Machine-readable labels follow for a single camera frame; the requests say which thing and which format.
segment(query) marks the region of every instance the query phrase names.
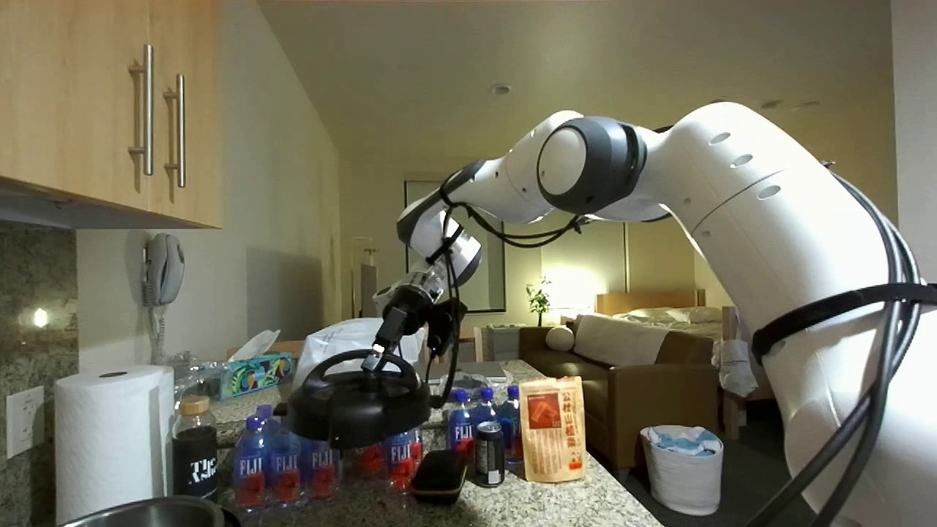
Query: sofa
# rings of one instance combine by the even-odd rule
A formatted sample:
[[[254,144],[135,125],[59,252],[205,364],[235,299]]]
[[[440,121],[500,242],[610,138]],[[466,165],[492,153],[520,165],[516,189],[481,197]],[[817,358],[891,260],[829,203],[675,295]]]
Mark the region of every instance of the sofa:
[[[711,336],[599,312],[519,330],[519,358],[533,368],[583,377],[585,446],[615,471],[643,462],[640,428],[716,431],[721,389],[711,349]]]

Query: cabinet handle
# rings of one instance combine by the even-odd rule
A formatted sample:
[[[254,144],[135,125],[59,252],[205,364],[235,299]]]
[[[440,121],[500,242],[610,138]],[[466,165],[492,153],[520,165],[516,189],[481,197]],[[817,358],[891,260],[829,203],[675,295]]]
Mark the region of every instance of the cabinet handle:
[[[175,77],[175,90],[167,90],[167,103],[175,109],[173,112],[173,154],[167,165],[167,173],[175,173],[175,185],[188,185],[188,94],[184,94],[184,77]]]
[[[144,64],[135,61],[128,74],[144,77],[144,118],[138,118],[138,144],[128,150],[135,157],[144,157],[144,175],[153,175],[153,115],[156,115],[156,50],[144,47]]]

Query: cooking pot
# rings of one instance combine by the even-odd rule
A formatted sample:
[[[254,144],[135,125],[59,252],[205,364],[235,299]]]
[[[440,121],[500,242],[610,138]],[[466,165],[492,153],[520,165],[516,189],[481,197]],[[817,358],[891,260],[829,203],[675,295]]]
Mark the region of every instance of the cooking pot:
[[[189,494],[148,497],[131,500],[119,506],[107,506],[81,517],[68,522],[63,527],[227,527],[232,516],[226,516],[217,503],[198,500]]]

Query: paper towel roll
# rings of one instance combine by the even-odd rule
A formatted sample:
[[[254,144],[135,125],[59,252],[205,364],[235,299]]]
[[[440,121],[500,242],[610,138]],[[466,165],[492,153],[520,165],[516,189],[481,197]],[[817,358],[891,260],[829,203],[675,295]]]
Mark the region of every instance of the paper towel roll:
[[[170,490],[173,368],[56,380],[56,522]]]

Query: jar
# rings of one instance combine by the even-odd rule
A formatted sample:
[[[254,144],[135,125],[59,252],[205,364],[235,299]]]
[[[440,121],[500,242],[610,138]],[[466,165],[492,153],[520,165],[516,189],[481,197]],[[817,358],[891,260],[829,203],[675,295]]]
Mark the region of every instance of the jar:
[[[217,492],[217,451],[210,397],[182,397],[173,424],[173,492],[198,497]]]

